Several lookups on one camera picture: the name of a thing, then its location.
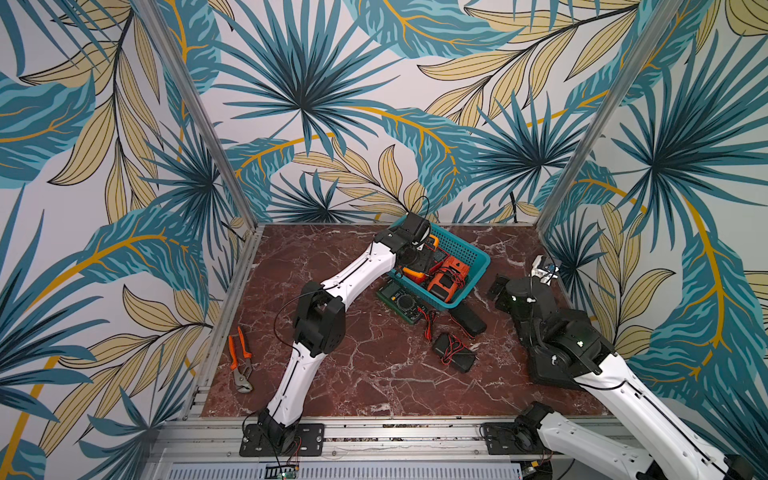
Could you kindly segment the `green black dial multimeter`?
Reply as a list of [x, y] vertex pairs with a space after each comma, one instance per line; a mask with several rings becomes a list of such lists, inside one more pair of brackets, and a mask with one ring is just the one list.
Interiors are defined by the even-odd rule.
[[383, 284], [376, 291], [376, 296], [409, 325], [416, 325], [433, 317], [433, 309], [395, 280], [390, 279]]

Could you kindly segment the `small black multimeter with leads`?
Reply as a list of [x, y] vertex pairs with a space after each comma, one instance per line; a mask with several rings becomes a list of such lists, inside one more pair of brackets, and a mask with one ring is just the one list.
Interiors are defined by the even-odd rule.
[[451, 366], [460, 373], [468, 373], [476, 361], [476, 353], [456, 335], [447, 332], [436, 338], [432, 350], [443, 365]]

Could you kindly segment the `yellow multimeter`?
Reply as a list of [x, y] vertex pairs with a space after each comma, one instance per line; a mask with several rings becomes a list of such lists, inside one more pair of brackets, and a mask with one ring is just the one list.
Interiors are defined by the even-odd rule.
[[401, 271], [411, 281], [421, 284], [427, 279], [438, 250], [439, 239], [430, 235], [422, 244], [410, 246], [401, 259]]

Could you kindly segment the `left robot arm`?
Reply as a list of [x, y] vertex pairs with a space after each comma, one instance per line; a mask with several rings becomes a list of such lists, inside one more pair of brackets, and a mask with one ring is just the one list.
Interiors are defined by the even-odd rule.
[[379, 277], [410, 264], [430, 233], [431, 223], [426, 218], [408, 213], [399, 223], [377, 233], [340, 273], [303, 286], [293, 316], [289, 362], [274, 396], [257, 416], [260, 433], [275, 453], [292, 450], [315, 375], [345, 337], [347, 308]]

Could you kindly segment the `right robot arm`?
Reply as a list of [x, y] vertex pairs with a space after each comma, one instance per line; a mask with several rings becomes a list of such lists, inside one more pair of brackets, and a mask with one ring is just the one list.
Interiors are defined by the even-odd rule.
[[695, 433], [632, 371], [585, 312], [558, 307], [542, 278], [497, 276], [488, 295], [528, 350], [529, 375], [597, 399], [639, 442], [631, 447], [534, 402], [511, 423], [486, 424], [490, 452], [560, 453], [611, 479], [753, 479], [755, 468]]

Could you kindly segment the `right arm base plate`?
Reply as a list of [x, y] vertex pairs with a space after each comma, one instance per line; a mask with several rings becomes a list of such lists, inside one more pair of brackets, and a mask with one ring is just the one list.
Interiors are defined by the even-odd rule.
[[489, 422], [479, 428], [489, 455], [537, 454], [542, 452], [538, 437], [518, 423]]

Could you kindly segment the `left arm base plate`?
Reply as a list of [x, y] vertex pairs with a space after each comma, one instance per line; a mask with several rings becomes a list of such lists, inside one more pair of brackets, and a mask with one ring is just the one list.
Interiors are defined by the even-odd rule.
[[300, 423], [288, 429], [250, 423], [245, 426], [239, 456], [319, 457], [323, 452], [324, 440], [325, 425], [322, 423]]

